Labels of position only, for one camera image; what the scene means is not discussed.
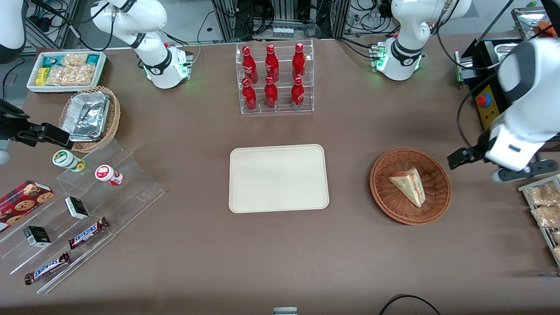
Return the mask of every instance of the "clear acrylic rack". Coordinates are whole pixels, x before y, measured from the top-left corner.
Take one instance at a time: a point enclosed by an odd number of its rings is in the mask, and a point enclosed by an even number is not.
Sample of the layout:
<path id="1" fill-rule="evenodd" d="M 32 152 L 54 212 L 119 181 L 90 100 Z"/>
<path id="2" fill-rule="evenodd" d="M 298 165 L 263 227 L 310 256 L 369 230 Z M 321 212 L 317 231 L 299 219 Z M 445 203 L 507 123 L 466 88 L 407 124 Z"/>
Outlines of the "clear acrylic rack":
<path id="1" fill-rule="evenodd" d="M 274 44 L 276 56 L 278 56 L 280 67 L 280 80 L 276 82 L 278 88 L 278 106 L 276 109 L 269 109 L 266 105 L 266 98 L 264 96 L 265 78 L 267 77 L 264 61 L 267 58 L 267 44 Z M 296 43 L 304 45 L 305 55 L 305 75 L 303 76 L 304 93 L 304 106 L 301 110 L 292 109 L 292 58 L 295 52 Z M 256 61 L 256 72 L 259 75 L 259 81 L 253 85 L 256 92 L 256 106 L 254 112 L 247 110 L 243 102 L 243 94 L 241 90 L 241 80 L 245 77 L 243 72 L 243 54 L 241 48 L 249 46 L 251 48 L 251 55 Z M 237 44 L 235 50 L 235 66 L 237 69 L 237 89 L 239 90 L 239 104 L 241 114 L 258 115 L 258 114 L 298 114 L 298 113 L 312 113 L 315 110 L 315 71 L 314 71 L 314 47 L 312 40 L 288 40 L 288 41 L 274 41 L 267 43 L 242 43 Z"/>
<path id="2" fill-rule="evenodd" d="M 132 151 L 117 140 L 97 148 L 83 159 L 86 161 L 84 171 L 73 173 L 66 170 L 49 184 L 55 197 L 47 205 L 0 234 L 2 263 L 11 275 L 21 278 L 21 285 L 25 285 L 24 278 L 29 272 L 57 259 L 64 252 L 70 255 L 69 265 L 57 268 L 29 286 L 38 294 L 48 293 L 76 271 L 164 193 L 136 162 Z M 97 180 L 94 172 L 102 164 L 108 164 L 122 173 L 123 183 L 111 186 Z M 82 200 L 89 213 L 87 219 L 78 220 L 70 216 L 64 202 L 68 196 Z M 68 241 L 102 217 L 106 217 L 110 225 L 71 250 Z M 52 244 L 45 248 L 29 246 L 23 233 L 23 228 L 28 225 L 44 227 Z"/>

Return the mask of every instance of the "snack package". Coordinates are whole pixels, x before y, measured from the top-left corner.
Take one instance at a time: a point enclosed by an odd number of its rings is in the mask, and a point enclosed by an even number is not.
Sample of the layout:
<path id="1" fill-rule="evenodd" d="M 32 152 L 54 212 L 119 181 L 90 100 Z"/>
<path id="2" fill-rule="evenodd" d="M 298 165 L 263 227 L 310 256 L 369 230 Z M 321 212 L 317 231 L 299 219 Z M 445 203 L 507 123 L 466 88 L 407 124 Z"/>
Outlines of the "snack package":
<path id="1" fill-rule="evenodd" d="M 49 76 L 50 68 L 39 68 L 37 78 L 35 78 L 36 86 L 45 86 L 46 78 Z"/>
<path id="2" fill-rule="evenodd" d="M 50 68 L 52 66 L 62 66 L 62 59 L 64 59 L 63 55 L 60 56 L 50 56 L 45 57 L 45 61 L 43 62 L 44 68 Z"/>
<path id="3" fill-rule="evenodd" d="M 49 76 L 45 80 L 45 85 L 62 85 L 62 77 L 64 76 L 64 71 L 66 67 L 52 66 L 49 72 Z"/>
<path id="4" fill-rule="evenodd" d="M 537 187 L 527 189 L 527 195 L 532 200 L 533 205 L 552 206 L 560 202 L 560 192 L 554 182 L 547 182 Z"/>
<path id="5" fill-rule="evenodd" d="M 420 174 L 416 168 L 406 172 L 398 172 L 389 177 L 389 180 L 417 207 L 422 207 L 426 201 Z"/>
<path id="6" fill-rule="evenodd" d="M 535 219 L 542 228 L 560 226 L 560 210 L 558 205 L 538 207 L 535 209 Z"/>
<path id="7" fill-rule="evenodd" d="M 552 232 L 552 238 L 556 244 L 560 244 L 560 231 Z"/>
<path id="8" fill-rule="evenodd" d="M 86 63 L 93 64 L 94 66 L 96 66 L 98 60 L 99 60 L 99 55 L 89 55 L 89 57 L 87 57 Z"/>
<path id="9" fill-rule="evenodd" d="M 94 79 L 95 65 L 86 63 L 76 74 L 75 85 L 90 85 Z"/>
<path id="10" fill-rule="evenodd" d="M 0 233 L 53 196 L 50 187 L 27 180 L 0 198 Z"/>
<path id="11" fill-rule="evenodd" d="M 88 54 L 66 54 L 62 59 L 64 66 L 81 67 L 86 64 Z"/>

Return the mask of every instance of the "tray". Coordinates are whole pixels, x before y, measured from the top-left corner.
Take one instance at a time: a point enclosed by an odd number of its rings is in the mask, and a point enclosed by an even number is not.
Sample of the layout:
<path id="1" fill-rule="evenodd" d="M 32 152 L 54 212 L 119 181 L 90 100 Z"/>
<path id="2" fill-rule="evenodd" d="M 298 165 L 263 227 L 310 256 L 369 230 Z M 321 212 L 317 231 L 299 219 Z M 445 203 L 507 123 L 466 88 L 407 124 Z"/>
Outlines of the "tray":
<path id="1" fill-rule="evenodd" d="M 312 210 L 328 205 L 322 146 L 248 147 L 231 152 L 232 212 Z"/>

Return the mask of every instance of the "red cookie box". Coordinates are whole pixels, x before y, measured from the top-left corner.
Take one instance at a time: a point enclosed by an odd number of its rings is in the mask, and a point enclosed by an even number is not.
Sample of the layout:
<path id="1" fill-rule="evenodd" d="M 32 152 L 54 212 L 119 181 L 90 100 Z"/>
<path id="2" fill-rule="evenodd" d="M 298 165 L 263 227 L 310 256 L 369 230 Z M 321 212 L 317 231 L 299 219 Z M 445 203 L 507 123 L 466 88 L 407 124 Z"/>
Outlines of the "red cookie box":
<path id="1" fill-rule="evenodd" d="M 27 180 L 0 198 L 0 233 L 54 197 L 50 187 Z"/>

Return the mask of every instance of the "white tray with snacks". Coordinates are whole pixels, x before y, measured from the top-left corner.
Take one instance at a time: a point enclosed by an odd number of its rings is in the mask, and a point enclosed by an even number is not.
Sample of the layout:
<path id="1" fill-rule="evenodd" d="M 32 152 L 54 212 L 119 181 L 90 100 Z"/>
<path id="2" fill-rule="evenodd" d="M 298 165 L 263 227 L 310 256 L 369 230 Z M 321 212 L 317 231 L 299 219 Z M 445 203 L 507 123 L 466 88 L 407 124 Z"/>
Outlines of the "white tray with snacks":
<path id="1" fill-rule="evenodd" d="M 62 56 L 66 54 L 88 54 L 89 56 L 99 56 L 95 64 L 95 71 L 91 82 L 88 85 L 37 85 L 37 75 L 39 73 L 39 69 L 44 67 L 45 60 L 47 58 Z M 103 52 L 93 52 L 90 50 L 66 50 L 59 52 L 40 53 L 37 56 L 37 60 L 35 61 L 35 65 L 33 66 L 33 70 L 31 71 L 31 75 L 29 76 L 29 80 L 27 81 L 27 88 L 35 93 L 67 93 L 77 92 L 89 87 L 97 86 L 99 84 L 99 81 L 101 80 L 101 74 L 103 72 L 103 67 L 105 65 L 106 59 L 107 58 Z"/>
<path id="2" fill-rule="evenodd" d="M 534 183 L 521 186 L 517 190 L 523 193 L 531 208 L 531 214 L 537 221 L 540 231 L 544 235 L 556 264 L 560 267 L 560 174 Z"/>

